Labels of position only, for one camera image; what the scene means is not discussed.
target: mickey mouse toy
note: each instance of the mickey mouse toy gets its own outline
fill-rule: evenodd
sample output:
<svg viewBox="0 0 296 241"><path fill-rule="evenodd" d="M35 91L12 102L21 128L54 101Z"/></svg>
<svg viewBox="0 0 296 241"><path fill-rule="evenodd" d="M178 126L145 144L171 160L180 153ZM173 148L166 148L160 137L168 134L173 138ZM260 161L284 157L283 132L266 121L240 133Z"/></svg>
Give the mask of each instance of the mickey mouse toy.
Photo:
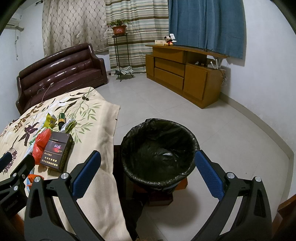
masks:
<svg viewBox="0 0 296 241"><path fill-rule="evenodd" d="M169 36L166 36L165 37L165 43L163 44L164 46L173 46L175 43L176 40L175 40L175 36L174 34L170 34Z"/></svg>

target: cabinet drawer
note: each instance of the cabinet drawer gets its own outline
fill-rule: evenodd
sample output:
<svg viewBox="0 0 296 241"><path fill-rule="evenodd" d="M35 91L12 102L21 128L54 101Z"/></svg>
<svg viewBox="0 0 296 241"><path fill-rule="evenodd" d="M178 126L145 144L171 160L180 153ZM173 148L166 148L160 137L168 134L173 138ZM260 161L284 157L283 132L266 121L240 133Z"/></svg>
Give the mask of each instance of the cabinet drawer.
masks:
<svg viewBox="0 0 296 241"><path fill-rule="evenodd" d="M146 54L146 74L154 76L154 57Z"/></svg>
<svg viewBox="0 0 296 241"><path fill-rule="evenodd" d="M201 67L187 64L185 67L184 89L189 95L203 99L205 84L207 81L207 71Z"/></svg>
<svg viewBox="0 0 296 241"><path fill-rule="evenodd" d="M185 64L180 64L162 58L155 58L155 67L184 77Z"/></svg>
<svg viewBox="0 0 296 241"><path fill-rule="evenodd" d="M168 48L153 48L153 57L164 58L178 63L185 63L183 50Z"/></svg>
<svg viewBox="0 0 296 241"><path fill-rule="evenodd" d="M175 74L172 74L170 72L166 72L162 69L155 68L154 69L154 76L172 86L175 86L176 88L182 90L183 89L183 82L184 78L177 76Z"/></svg>

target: trash can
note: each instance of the trash can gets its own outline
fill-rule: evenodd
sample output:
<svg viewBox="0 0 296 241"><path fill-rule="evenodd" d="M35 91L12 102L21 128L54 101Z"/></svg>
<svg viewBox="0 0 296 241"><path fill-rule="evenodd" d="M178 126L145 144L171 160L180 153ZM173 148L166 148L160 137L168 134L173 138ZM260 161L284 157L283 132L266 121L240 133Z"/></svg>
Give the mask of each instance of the trash can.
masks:
<svg viewBox="0 0 296 241"><path fill-rule="evenodd" d="M121 161L125 174L146 191L171 193L195 168L194 154L199 149L185 126L153 118L123 138Z"/></svg>

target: air conditioner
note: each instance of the air conditioner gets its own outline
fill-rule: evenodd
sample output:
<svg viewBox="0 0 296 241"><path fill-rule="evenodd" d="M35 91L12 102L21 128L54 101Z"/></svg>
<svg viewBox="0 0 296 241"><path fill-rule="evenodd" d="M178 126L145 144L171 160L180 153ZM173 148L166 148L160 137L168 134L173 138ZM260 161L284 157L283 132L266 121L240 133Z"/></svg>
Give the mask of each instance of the air conditioner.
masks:
<svg viewBox="0 0 296 241"><path fill-rule="evenodd" d="M15 13L12 16L12 18L9 20L9 22L7 23L7 25L6 25L5 28L8 28L8 29L18 29L20 31L23 31L24 29L19 27L19 24L21 22L21 19L22 19L22 15L19 14L19 13Z"/></svg>

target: wooden cabinet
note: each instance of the wooden cabinet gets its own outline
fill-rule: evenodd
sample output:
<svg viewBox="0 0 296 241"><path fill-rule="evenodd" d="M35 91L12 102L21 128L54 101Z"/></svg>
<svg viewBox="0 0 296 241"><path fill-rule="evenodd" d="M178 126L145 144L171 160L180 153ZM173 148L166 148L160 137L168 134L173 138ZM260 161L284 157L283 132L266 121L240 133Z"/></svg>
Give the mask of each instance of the wooden cabinet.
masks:
<svg viewBox="0 0 296 241"><path fill-rule="evenodd" d="M179 90L183 89L184 78L177 76L173 73L164 71L162 69L155 68L154 69L154 77L178 88Z"/></svg>
<svg viewBox="0 0 296 241"><path fill-rule="evenodd" d="M198 68L192 64L186 65L183 89L185 93L202 100L206 82L207 70Z"/></svg>
<svg viewBox="0 0 296 241"><path fill-rule="evenodd" d="M218 100L224 70L208 68L207 55L226 58L225 55L182 46L147 46L153 48L153 55L146 55L147 78L200 108Z"/></svg>
<svg viewBox="0 0 296 241"><path fill-rule="evenodd" d="M155 58L155 67L184 77L185 64L180 64L162 58Z"/></svg>
<svg viewBox="0 0 296 241"><path fill-rule="evenodd" d="M146 54L146 74L154 76L154 58Z"/></svg>

